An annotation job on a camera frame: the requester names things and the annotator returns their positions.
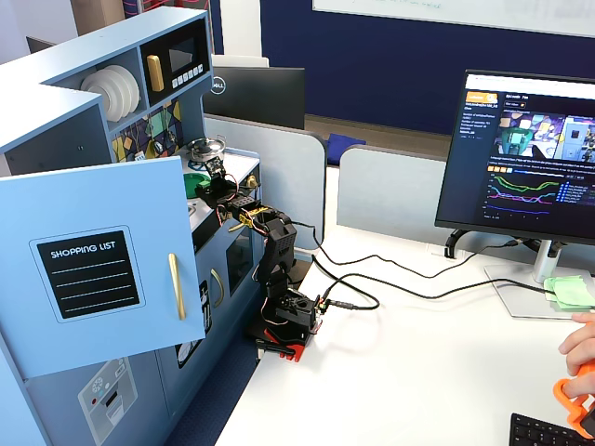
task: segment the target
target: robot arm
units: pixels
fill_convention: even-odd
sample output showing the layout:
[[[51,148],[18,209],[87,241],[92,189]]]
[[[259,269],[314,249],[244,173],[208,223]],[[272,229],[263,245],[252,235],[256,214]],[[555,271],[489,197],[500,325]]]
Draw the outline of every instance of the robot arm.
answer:
[[[266,324],[264,335],[293,349],[295,355],[287,357],[298,361],[308,338],[318,330],[321,301],[320,297],[313,301],[289,287],[288,273],[294,266],[297,236],[291,218],[227,180],[228,174],[219,158],[209,160],[205,167],[211,182],[205,188],[197,186],[196,195],[216,212],[224,209],[226,214],[265,238],[264,256],[256,271],[257,282],[266,297],[260,311]]]

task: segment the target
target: monitor stand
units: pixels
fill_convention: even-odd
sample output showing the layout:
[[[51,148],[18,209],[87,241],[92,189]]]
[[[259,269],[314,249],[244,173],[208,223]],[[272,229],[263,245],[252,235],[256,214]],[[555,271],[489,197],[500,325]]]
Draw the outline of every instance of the monitor stand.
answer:
[[[537,260],[533,266],[520,263],[493,265],[485,267],[485,273],[494,279],[511,279],[527,285],[543,288],[543,281],[548,277],[582,276],[588,291],[595,296],[595,282],[588,271],[572,268],[556,268],[560,250],[555,257],[549,256],[551,240],[541,242]],[[570,319],[573,313],[589,311],[590,308],[562,310],[554,302],[546,299],[545,293],[526,290],[511,283],[494,283],[497,293],[513,318],[529,319]]]

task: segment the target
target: desk divider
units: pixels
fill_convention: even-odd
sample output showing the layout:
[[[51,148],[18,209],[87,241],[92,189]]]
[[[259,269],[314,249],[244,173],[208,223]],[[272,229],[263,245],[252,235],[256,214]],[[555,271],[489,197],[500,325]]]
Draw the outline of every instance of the desk divider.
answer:
[[[205,115],[205,133],[221,135],[227,146],[260,155],[263,203],[276,207],[294,221],[316,227],[324,237],[326,143],[319,136],[296,130]],[[296,227],[296,248],[316,249],[308,228]]]
[[[338,225],[443,246],[452,230],[436,228],[434,219],[445,166],[443,157],[349,147],[340,163]],[[503,235],[471,232],[456,248],[477,252],[508,240],[510,237]],[[485,253],[529,264],[536,261],[536,253],[523,245]],[[595,272],[595,247],[570,244],[562,250],[559,265]]]

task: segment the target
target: stack of plates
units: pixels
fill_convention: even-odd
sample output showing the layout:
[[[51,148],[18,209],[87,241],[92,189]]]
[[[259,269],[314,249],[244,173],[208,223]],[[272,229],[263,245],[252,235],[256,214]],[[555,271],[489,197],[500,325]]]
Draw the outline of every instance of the stack of plates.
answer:
[[[103,108],[108,121],[120,121],[139,105],[139,85],[132,73],[119,65],[110,65],[88,75],[81,90],[103,97]]]

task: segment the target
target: whiteboard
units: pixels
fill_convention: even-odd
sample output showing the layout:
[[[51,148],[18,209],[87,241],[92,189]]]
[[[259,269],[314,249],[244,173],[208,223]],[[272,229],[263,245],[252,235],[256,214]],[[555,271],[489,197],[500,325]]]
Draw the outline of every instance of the whiteboard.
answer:
[[[595,36],[595,0],[312,0],[312,4],[316,11]]]

